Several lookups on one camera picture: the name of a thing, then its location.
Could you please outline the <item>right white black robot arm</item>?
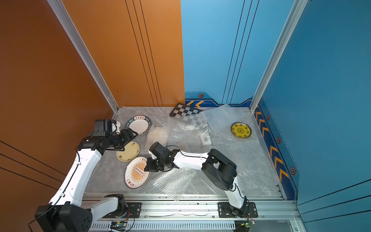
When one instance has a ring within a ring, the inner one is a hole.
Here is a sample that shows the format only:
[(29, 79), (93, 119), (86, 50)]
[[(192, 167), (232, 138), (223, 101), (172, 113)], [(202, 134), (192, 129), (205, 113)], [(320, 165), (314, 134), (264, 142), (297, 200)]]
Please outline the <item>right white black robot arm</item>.
[(249, 218), (249, 201), (239, 188), (237, 165), (216, 149), (206, 153), (189, 153), (179, 147), (169, 150), (159, 142), (154, 143), (147, 159), (146, 172), (167, 172), (172, 169), (201, 170), (206, 177), (228, 197), (228, 213)]

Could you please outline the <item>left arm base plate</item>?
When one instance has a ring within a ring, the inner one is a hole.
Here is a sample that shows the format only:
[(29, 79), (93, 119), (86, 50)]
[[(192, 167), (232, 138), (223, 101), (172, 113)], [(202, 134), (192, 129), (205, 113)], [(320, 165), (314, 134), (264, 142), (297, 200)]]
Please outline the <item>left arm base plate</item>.
[(113, 212), (108, 213), (103, 218), (113, 218), (113, 219), (127, 219), (127, 218), (139, 218), (142, 210), (141, 202), (129, 202), (126, 203), (125, 211), (117, 206), (117, 209)]

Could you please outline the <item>bubble wrap of yellow plate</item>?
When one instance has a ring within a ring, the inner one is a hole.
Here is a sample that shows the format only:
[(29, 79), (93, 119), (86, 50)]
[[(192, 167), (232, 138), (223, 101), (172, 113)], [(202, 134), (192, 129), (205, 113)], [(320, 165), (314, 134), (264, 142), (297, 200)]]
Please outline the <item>bubble wrap of yellow plate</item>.
[(238, 182), (247, 196), (282, 198), (278, 177), (263, 150), (256, 131), (241, 139), (229, 127), (209, 130), (212, 148), (220, 151), (237, 165)]

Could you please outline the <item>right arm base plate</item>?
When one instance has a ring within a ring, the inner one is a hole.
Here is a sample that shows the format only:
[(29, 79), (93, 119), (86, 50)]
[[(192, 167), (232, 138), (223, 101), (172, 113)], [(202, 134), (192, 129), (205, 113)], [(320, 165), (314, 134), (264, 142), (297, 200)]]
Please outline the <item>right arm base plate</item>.
[(243, 216), (240, 216), (239, 213), (233, 212), (234, 209), (230, 206), (227, 202), (219, 202), (217, 203), (218, 207), (218, 216), (220, 218), (245, 218), (249, 216), (249, 218), (257, 218), (258, 211), (256, 204), (254, 202), (248, 202), (244, 204), (242, 207), (242, 211), (245, 212)]

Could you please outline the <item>bubble pink plate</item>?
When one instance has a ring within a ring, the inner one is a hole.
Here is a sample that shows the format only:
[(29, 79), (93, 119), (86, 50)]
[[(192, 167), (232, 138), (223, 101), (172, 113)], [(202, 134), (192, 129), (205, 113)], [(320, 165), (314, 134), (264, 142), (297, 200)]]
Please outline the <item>bubble pink plate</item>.
[(197, 186), (197, 173), (198, 170), (191, 168), (172, 169), (155, 174), (151, 182), (170, 199), (179, 201), (184, 194), (201, 193)]

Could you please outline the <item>bubble wrap of green plate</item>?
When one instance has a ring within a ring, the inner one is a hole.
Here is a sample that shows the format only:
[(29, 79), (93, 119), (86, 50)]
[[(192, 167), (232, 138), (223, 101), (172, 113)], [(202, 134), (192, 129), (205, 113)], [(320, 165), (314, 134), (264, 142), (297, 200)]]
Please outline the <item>bubble wrap of green plate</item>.
[(202, 114), (214, 132), (222, 131), (225, 127), (231, 126), (242, 117), (242, 114), (228, 104), (205, 110)]

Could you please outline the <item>cream dinner plate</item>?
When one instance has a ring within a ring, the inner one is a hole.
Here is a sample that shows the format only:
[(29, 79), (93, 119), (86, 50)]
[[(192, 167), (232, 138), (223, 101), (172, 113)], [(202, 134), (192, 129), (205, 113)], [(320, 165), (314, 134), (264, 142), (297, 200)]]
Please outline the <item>cream dinner plate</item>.
[(122, 150), (117, 151), (116, 156), (119, 161), (128, 162), (138, 156), (140, 145), (136, 142), (130, 142)]

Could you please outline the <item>bubble white blue plate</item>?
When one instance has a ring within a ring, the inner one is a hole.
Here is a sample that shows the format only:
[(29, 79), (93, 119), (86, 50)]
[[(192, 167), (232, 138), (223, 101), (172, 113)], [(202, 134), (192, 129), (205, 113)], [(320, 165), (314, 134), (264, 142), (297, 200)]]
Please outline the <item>bubble white blue plate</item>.
[(125, 128), (130, 128), (132, 131), (136, 132), (139, 136), (146, 134), (152, 126), (152, 121), (147, 116), (135, 116), (130, 119)]

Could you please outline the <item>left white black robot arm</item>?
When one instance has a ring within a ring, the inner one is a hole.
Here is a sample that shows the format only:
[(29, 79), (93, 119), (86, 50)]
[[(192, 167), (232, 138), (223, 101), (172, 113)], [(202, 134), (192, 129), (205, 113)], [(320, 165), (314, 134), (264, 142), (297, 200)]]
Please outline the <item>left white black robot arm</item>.
[(119, 150), (138, 136), (132, 129), (120, 129), (120, 123), (96, 120), (94, 130), (76, 148), (75, 160), (62, 185), (48, 205), (35, 212), (35, 221), (44, 232), (87, 232), (91, 225), (112, 213), (129, 218), (123, 194), (110, 194), (89, 208), (82, 208), (88, 181), (107, 150)]

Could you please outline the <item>bubble item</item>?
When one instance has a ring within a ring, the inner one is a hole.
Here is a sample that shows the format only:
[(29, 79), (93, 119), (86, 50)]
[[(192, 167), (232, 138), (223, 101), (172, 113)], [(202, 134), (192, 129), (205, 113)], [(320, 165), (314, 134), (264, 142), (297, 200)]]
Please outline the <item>bubble item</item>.
[(210, 151), (212, 145), (204, 146), (201, 141), (201, 135), (210, 135), (208, 123), (202, 113), (178, 118), (168, 117), (167, 125), (170, 148), (191, 153)]

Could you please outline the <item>yellow dinner plate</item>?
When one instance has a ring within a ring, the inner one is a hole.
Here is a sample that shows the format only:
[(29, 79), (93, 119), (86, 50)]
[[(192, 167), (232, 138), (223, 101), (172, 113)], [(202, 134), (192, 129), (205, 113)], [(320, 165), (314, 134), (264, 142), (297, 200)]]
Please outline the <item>yellow dinner plate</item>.
[(234, 136), (246, 139), (251, 136), (252, 131), (251, 128), (243, 122), (236, 122), (231, 126), (231, 132)]

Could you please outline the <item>white orange sunburst plate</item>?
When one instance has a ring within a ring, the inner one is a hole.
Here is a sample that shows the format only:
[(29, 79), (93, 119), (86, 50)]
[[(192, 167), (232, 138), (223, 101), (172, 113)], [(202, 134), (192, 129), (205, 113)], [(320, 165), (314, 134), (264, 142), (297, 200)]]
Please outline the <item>white orange sunburst plate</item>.
[(141, 188), (149, 179), (150, 173), (145, 171), (146, 157), (136, 157), (129, 162), (124, 173), (124, 181), (128, 188)]

